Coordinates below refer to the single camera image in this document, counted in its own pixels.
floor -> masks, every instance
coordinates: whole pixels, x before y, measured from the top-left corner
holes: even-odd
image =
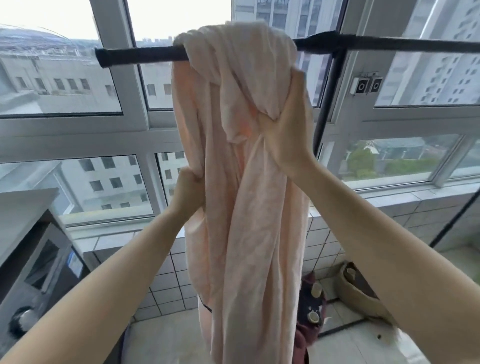
[[[480,273],[480,253],[461,247],[443,253],[473,278]],[[323,279],[327,297],[334,298],[331,279]],[[360,316],[342,303],[329,305],[331,317],[325,330],[356,321]],[[382,323],[363,322],[319,339],[309,348],[310,363],[333,364],[427,364],[428,360],[410,339]],[[124,364],[211,364],[198,325],[198,310],[178,312],[137,322],[131,326]]]

pink towel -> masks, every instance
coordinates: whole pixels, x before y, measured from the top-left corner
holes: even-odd
[[[175,117],[190,167],[205,175],[205,212],[185,241],[192,284],[212,309],[211,356],[290,364],[308,198],[269,155],[256,113],[279,116],[295,45],[263,22],[206,26],[175,44],[190,60],[172,67]]]

sky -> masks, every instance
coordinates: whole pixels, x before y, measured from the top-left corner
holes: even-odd
[[[230,0],[130,0],[135,39],[176,36],[230,20]],[[0,0],[0,24],[48,29],[70,39],[98,39],[88,0]]]

drying rack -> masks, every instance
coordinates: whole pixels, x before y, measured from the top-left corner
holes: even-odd
[[[347,53],[358,50],[390,50],[402,52],[429,53],[480,53],[479,42],[460,42],[450,40],[409,39],[392,37],[357,36],[330,31],[314,34],[307,38],[294,39],[298,51],[310,54],[331,54],[330,72],[324,82],[324,93],[320,114],[313,135],[313,152],[319,157],[322,136],[330,117],[335,98],[335,90],[345,66]],[[170,61],[188,61],[183,46],[146,47],[129,49],[95,49],[95,55],[102,68],[126,64],[156,63]],[[448,222],[430,243],[434,247],[450,231],[466,210],[476,201],[480,189],[476,191],[462,209]]]

left hand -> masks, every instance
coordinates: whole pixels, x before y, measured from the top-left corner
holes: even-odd
[[[205,180],[198,178],[190,167],[180,168],[170,207],[187,221],[205,204]]]

